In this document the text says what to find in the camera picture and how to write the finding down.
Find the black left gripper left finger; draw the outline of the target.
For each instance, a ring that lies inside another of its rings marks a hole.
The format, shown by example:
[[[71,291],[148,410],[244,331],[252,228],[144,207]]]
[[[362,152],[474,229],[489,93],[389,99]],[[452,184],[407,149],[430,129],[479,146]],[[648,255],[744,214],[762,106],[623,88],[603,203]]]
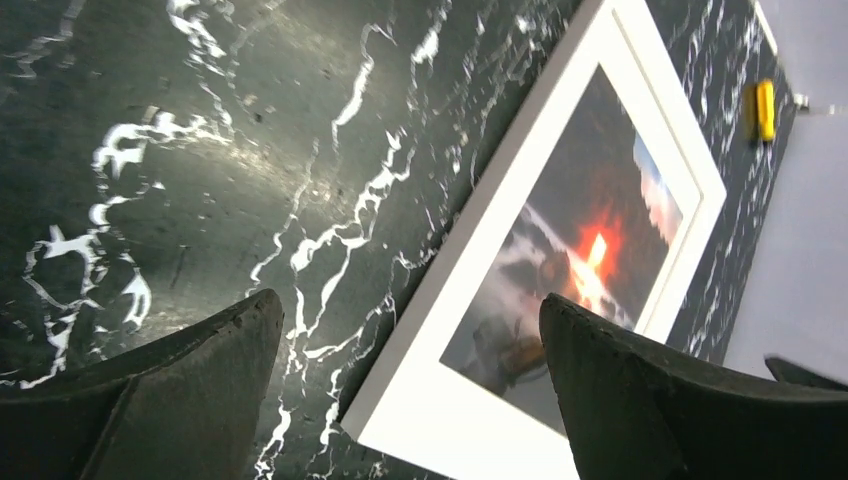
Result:
[[[119,356],[1,393],[5,479],[238,479],[283,308],[262,290]]]

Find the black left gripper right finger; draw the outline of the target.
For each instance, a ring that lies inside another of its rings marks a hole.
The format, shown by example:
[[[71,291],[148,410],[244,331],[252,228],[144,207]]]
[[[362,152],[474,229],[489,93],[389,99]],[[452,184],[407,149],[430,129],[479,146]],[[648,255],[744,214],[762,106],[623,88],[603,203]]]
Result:
[[[540,333],[582,479],[843,479],[847,387],[777,356],[770,379],[551,294]]]

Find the white picture frame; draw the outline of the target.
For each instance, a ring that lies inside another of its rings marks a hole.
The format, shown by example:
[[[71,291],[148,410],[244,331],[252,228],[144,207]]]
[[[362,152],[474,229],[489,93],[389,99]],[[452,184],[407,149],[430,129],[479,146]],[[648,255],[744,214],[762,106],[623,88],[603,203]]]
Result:
[[[650,9],[585,1],[343,416],[360,444],[454,479],[573,479],[555,431],[440,358],[597,69],[683,218],[637,326],[664,342],[726,198]]]

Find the yellow screwdriver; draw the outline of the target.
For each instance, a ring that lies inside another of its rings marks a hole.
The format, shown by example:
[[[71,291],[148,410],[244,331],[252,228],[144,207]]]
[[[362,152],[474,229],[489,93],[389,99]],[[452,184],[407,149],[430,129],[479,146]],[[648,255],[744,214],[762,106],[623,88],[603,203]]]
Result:
[[[748,137],[768,144],[776,137],[776,96],[771,79],[763,79],[743,90],[743,112]]]

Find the sunset photo in frame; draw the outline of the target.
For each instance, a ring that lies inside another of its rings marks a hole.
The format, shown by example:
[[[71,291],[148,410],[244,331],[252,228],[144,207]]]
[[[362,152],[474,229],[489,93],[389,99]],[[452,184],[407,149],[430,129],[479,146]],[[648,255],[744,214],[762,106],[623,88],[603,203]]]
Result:
[[[539,333],[556,293],[632,330],[683,215],[606,72],[590,78],[441,355],[562,431]]]

